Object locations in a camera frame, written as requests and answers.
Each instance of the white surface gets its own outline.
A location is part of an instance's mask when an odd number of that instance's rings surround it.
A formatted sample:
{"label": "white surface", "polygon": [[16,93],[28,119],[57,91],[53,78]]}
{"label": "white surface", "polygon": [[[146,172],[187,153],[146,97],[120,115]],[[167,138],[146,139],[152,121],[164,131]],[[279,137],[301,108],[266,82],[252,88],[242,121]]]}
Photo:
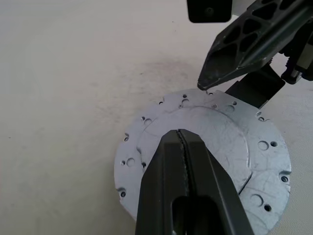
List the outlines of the white surface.
{"label": "white surface", "polygon": [[[114,189],[118,143],[151,101],[196,86],[224,27],[191,24],[181,0],[1,0],[0,234],[133,235]],[[311,235],[313,83],[264,109],[293,167],[272,234]]]}

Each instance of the circular metal plate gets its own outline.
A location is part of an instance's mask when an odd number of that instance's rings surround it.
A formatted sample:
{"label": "circular metal plate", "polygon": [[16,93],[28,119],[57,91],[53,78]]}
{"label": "circular metal plate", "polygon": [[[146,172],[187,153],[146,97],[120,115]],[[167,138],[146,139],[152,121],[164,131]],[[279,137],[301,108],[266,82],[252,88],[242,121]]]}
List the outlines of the circular metal plate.
{"label": "circular metal plate", "polygon": [[231,177],[256,235],[280,219],[290,193],[291,164],[277,128],[257,108],[223,92],[190,89],[166,95],[126,131],[114,164],[115,187],[136,219],[141,178],[170,130],[198,134]]}

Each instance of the screw hole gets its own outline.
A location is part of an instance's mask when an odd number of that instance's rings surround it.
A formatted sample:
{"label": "screw hole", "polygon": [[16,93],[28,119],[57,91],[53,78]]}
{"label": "screw hole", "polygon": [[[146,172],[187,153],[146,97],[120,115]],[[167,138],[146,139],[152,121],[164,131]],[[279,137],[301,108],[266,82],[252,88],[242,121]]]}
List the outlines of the screw hole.
{"label": "screw hole", "polygon": [[264,209],[267,211],[267,212],[270,212],[272,210],[272,207],[269,205],[269,204],[266,204],[264,206]]}
{"label": "screw hole", "polygon": [[277,142],[272,141],[272,142],[270,143],[270,145],[273,146],[273,147],[277,147]]}
{"label": "screw hole", "polygon": [[284,183],[288,182],[288,178],[286,176],[282,176],[282,178],[280,178]]}

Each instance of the metal disc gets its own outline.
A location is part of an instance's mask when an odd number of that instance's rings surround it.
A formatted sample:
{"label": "metal disc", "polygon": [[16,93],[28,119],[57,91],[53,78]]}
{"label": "metal disc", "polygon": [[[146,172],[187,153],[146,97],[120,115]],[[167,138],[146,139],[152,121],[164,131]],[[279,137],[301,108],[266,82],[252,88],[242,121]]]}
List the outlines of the metal disc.
{"label": "metal disc", "polygon": [[176,129],[202,138],[231,177],[254,233],[267,234],[289,199],[288,150],[260,110],[220,91],[166,95],[130,125],[114,163],[115,187],[130,215],[136,219],[141,178],[161,137]]}

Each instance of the silver metal plate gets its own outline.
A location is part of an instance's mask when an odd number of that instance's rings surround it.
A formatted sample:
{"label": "silver metal plate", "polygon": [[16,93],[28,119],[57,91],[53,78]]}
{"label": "silver metal plate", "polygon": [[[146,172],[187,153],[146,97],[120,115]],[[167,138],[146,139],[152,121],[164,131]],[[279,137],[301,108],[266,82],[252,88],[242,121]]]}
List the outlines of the silver metal plate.
{"label": "silver metal plate", "polygon": [[198,134],[231,177],[256,235],[280,219],[290,193],[291,164],[277,128],[257,108],[223,92],[190,89],[166,95],[126,131],[114,163],[120,202],[136,219],[141,178],[170,130]]}

